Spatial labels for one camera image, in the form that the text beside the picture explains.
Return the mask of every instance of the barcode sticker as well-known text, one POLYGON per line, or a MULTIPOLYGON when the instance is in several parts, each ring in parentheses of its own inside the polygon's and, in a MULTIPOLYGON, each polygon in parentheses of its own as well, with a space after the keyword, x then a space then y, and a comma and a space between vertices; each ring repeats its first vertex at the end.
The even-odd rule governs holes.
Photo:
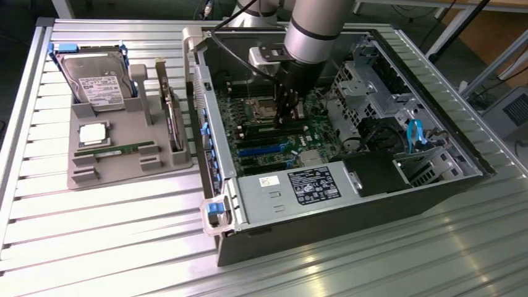
POLYGON ((117 156, 119 155, 122 152, 119 150, 114 150, 111 152, 105 152, 105 153, 95 153, 93 156, 95 158, 103 158, 103 157, 110 157, 110 156, 117 156))
POLYGON ((78 81, 91 106, 122 104, 122 93, 115 76, 85 77, 78 81))

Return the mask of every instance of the blue pcie slot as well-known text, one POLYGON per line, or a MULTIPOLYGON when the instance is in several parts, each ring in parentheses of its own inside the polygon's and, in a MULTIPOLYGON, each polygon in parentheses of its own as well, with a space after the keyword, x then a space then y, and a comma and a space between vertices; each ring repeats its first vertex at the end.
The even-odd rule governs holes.
POLYGON ((282 150, 279 145, 273 145, 271 147, 258 147, 258 148, 249 148, 246 150, 238 151, 238 157, 249 157, 257 155, 265 155, 266 153, 279 153, 282 150))

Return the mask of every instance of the motherboard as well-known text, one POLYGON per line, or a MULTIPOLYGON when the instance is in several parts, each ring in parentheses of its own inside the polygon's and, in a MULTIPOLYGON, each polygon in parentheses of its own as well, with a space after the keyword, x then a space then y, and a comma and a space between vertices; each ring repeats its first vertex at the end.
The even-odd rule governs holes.
POLYGON ((325 99, 314 91, 309 93, 291 119, 275 129, 273 97, 247 94, 233 98, 229 92, 217 93, 237 176, 327 163, 341 150, 341 142, 327 119, 325 99))

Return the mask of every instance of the hard drive label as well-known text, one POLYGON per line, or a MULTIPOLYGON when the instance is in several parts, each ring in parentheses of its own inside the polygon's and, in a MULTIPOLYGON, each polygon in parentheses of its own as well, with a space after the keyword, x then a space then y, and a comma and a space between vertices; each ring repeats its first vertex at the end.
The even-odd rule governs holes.
POLYGON ((299 205, 326 201, 341 196, 327 167, 287 173, 287 178, 299 205))
POLYGON ((122 93, 115 76, 86 77, 78 79, 91 106, 122 104, 122 93))

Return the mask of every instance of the metal slatted table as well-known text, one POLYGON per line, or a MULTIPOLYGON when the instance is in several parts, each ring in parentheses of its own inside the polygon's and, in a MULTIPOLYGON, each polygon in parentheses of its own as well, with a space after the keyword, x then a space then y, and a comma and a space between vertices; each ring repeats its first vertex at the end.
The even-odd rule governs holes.
POLYGON ((47 42, 123 40, 130 62, 147 66, 147 93, 157 92, 153 63, 163 57, 185 98, 181 30, 199 24, 54 20, 37 27, 0 155, 0 296, 525 296, 526 169, 387 25, 346 27, 378 29, 497 169, 470 191, 419 216, 218 268, 213 238, 201 232, 197 165, 66 189, 70 91, 46 58, 47 42))

